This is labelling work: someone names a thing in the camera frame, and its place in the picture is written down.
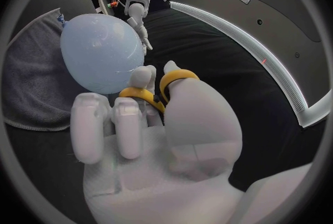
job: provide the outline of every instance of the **blue balloon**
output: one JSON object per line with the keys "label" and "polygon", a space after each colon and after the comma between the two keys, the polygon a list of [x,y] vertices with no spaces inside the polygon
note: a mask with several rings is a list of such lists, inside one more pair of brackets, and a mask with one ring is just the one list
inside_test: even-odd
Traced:
{"label": "blue balloon", "polygon": [[66,22],[60,47],[72,77],[99,94],[126,88],[131,72],[144,62],[135,30],[121,19],[104,14],[83,14]]}

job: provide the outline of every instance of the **balloon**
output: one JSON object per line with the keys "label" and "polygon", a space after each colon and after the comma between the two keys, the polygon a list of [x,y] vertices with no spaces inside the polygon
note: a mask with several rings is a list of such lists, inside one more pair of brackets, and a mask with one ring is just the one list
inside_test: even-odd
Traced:
{"label": "balloon", "polygon": [[131,72],[144,62],[135,30],[121,19],[104,14],[83,14],[66,22],[60,47],[72,77],[99,94],[126,88]]}

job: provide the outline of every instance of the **curved led light strip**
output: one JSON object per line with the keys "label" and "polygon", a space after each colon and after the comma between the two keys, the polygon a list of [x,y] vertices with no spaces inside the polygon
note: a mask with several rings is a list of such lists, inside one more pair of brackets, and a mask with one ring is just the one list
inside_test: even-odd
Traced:
{"label": "curved led light strip", "polygon": [[176,2],[170,4],[172,9],[195,17],[223,32],[246,49],[258,62],[262,63],[284,92],[301,126],[312,125],[328,115],[329,107],[327,105],[330,104],[331,92],[308,108],[304,95],[288,70],[264,45],[251,35],[228,21],[201,9]]}

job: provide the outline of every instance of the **gray towel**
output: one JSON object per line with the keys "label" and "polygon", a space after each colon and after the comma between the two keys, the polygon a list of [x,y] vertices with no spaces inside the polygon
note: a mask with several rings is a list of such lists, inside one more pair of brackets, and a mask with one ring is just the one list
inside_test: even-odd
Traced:
{"label": "gray towel", "polygon": [[89,92],[69,74],[60,51],[62,25],[52,10],[28,24],[10,42],[2,77],[5,122],[34,131],[69,127],[77,95]]}

